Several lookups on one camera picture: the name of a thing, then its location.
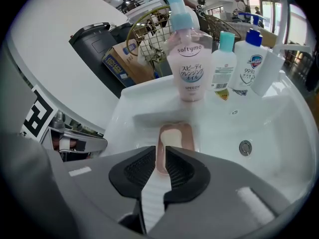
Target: cardboard box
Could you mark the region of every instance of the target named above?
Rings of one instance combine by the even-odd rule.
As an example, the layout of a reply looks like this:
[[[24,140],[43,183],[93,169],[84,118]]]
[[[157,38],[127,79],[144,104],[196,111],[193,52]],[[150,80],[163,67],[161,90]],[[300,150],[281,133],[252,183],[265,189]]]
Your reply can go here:
[[[135,54],[138,53],[138,45],[134,39],[129,41],[129,49]],[[114,45],[105,53],[102,60],[125,87],[154,79],[151,66],[139,64],[137,56],[128,51],[126,42]]]

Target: blue pump cap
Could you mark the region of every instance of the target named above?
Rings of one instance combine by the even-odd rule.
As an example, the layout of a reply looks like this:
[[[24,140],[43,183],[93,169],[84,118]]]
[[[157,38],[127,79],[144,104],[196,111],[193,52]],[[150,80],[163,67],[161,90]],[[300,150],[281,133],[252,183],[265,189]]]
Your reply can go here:
[[[234,41],[235,34],[221,31],[219,49],[226,52],[233,51]]]
[[[186,11],[186,6],[183,0],[167,0],[170,6],[171,15],[169,17],[173,31],[180,29],[188,29],[194,27],[193,19],[189,12]]]
[[[248,42],[249,44],[255,45],[257,47],[259,47],[262,43],[263,40],[263,36],[260,34],[260,31],[258,31],[258,21],[260,18],[265,19],[264,17],[258,15],[258,14],[253,14],[253,13],[248,13],[248,12],[239,12],[239,15],[248,15],[248,16],[252,16],[254,19],[253,22],[253,28],[254,29],[250,29],[247,32],[246,35],[246,42]]]

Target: small bottle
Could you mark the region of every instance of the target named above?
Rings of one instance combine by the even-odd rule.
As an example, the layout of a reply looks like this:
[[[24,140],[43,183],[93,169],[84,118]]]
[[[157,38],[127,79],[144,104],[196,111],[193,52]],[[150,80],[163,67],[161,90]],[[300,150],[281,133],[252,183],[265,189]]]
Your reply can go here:
[[[163,50],[180,98],[187,102],[197,101],[204,97],[212,70],[209,58],[213,38],[194,28],[194,22],[183,0],[168,0],[168,3],[174,33],[164,43]]]
[[[228,87],[234,90],[247,90],[255,80],[264,62],[267,49],[261,45],[263,36],[258,31],[258,20],[261,16],[246,12],[240,12],[239,14],[253,16],[254,24],[253,29],[251,28],[247,32],[246,40],[235,43],[237,66]]]
[[[220,32],[219,49],[212,54],[213,70],[209,77],[208,90],[222,91],[236,68],[237,58],[233,52],[235,35],[229,32]]]

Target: sink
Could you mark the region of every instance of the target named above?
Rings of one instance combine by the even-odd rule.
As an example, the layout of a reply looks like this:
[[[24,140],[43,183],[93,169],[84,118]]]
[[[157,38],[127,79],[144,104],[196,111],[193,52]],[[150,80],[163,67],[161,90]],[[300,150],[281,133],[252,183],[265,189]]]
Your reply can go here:
[[[281,71],[261,98],[229,89],[228,100],[206,92],[203,100],[180,100],[167,76],[122,91],[105,131],[109,145],[101,156],[157,145],[163,124],[192,126],[195,151],[233,161],[281,192],[293,203],[305,196],[317,176],[319,135],[313,116]],[[242,141],[251,153],[242,155]]]

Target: sink drain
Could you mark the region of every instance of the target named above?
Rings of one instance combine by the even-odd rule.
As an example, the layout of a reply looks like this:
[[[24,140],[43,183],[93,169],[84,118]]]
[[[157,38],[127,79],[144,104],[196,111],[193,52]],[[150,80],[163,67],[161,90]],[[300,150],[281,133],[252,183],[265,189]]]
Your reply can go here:
[[[249,156],[252,150],[251,143],[247,140],[244,140],[239,145],[239,151],[243,156]]]

